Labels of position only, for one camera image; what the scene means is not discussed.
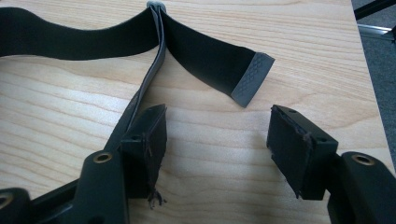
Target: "brass grommet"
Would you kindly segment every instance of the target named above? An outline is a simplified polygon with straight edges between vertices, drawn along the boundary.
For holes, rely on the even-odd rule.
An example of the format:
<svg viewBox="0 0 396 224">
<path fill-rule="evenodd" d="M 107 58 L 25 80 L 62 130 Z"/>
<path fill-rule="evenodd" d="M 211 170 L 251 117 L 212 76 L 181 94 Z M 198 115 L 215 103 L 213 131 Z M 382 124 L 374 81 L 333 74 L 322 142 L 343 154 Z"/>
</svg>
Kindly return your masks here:
<svg viewBox="0 0 396 224">
<path fill-rule="evenodd" d="M 373 161 L 372 159 L 370 159 L 370 158 L 368 158 L 366 156 L 363 156 L 363 155 L 359 155 L 359 154 L 353 155 L 352 159 L 355 162 L 358 162 L 358 163 L 363 164 L 363 165 L 374 165 L 375 164 L 375 161 Z"/>
<path fill-rule="evenodd" d="M 103 163 L 103 162 L 107 162 L 107 161 L 111 160 L 111 158 L 113 158 L 113 155 L 111 155 L 111 153 L 102 152 L 102 153 L 97 154 L 93 158 L 93 161 L 96 163 Z"/>
<path fill-rule="evenodd" d="M 0 194 L 0 210 L 5 208 L 7 205 L 9 205 L 12 200 L 14 200 L 14 195 L 9 192 L 1 193 Z"/>
</svg>

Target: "black strap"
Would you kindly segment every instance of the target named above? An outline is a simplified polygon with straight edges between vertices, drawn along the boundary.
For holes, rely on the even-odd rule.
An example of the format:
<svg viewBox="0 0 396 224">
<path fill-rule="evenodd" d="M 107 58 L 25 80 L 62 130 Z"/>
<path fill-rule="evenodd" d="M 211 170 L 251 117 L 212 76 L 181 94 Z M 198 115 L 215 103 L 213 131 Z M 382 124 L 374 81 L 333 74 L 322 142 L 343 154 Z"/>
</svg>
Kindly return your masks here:
<svg viewBox="0 0 396 224">
<path fill-rule="evenodd" d="M 0 8 L 0 57 L 38 55 L 92 60 L 134 55 L 157 45 L 160 45 L 157 56 L 111 134 L 105 146 L 107 151 L 118 149 L 122 136 L 134 122 L 149 83 L 163 64 L 166 45 L 188 71 L 233 97 L 241 106 L 248 105 L 274 62 L 266 54 L 193 31 L 174 21 L 164 7 L 155 4 L 124 23 L 93 31 L 50 23 L 20 8 Z M 74 191 L 76 184 L 74 181 L 67 185 L 67 192 Z"/>
<path fill-rule="evenodd" d="M 0 8 L 0 57 L 38 55 L 92 60 L 135 55 L 158 45 L 151 10 L 103 30 L 78 30 L 44 21 L 21 8 Z"/>
<path fill-rule="evenodd" d="M 190 73 L 246 107 L 274 59 L 200 34 L 163 14 L 169 51 Z"/>
</svg>

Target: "wooden table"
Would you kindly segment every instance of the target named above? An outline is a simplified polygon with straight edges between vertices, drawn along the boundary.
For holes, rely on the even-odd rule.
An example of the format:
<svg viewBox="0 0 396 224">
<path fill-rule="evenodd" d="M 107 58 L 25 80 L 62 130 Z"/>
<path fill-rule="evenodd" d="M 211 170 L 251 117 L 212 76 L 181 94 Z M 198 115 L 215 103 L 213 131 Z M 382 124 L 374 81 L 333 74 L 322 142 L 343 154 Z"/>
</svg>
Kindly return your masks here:
<svg viewBox="0 0 396 224">
<path fill-rule="evenodd" d="M 131 200 L 133 223 L 329 223 L 326 201 L 295 196 L 265 146 L 273 104 L 299 110 L 339 141 L 393 170 L 352 6 L 348 0 L 164 1 L 176 20 L 276 58 L 244 109 L 190 75 L 167 52 L 145 105 L 165 103 L 168 147 L 158 190 L 168 203 Z M 146 1 L 0 1 L 47 21 L 99 29 Z M 79 176 L 138 89 L 156 49 L 68 62 L 0 59 L 0 188 L 32 198 Z"/>
</svg>

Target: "floor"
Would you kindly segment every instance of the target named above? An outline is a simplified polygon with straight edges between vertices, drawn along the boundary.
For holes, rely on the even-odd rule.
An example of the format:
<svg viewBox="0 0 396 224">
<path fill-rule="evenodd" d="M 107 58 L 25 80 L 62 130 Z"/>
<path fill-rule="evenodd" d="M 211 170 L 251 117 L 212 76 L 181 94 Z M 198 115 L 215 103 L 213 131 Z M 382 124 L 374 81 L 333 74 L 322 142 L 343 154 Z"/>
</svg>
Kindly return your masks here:
<svg viewBox="0 0 396 224">
<path fill-rule="evenodd" d="M 356 9 L 372 1 L 352 0 L 352 5 Z M 396 5 L 363 18 L 358 23 L 393 28 L 396 25 Z M 361 42 L 396 169 L 396 44 L 367 37 L 362 37 Z"/>
</svg>

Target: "gray rubber strap tip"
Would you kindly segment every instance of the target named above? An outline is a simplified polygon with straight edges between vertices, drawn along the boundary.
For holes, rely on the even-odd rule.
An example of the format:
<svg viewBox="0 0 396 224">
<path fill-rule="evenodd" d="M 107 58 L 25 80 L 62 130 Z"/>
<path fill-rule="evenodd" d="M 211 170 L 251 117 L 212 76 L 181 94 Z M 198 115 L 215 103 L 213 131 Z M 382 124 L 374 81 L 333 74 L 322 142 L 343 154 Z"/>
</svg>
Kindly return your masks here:
<svg viewBox="0 0 396 224">
<path fill-rule="evenodd" d="M 231 97 L 242 107 L 247 107 L 254 94 L 262 85 L 275 59 L 257 52 L 250 62 L 247 71 L 231 93 Z"/>
<path fill-rule="evenodd" d="M 166 12 L 166 7 L 162 2 L 159 1 L 148 1 L 146 4 L 147 7 L 160 7 L 164 12 Z"/>
</svg>

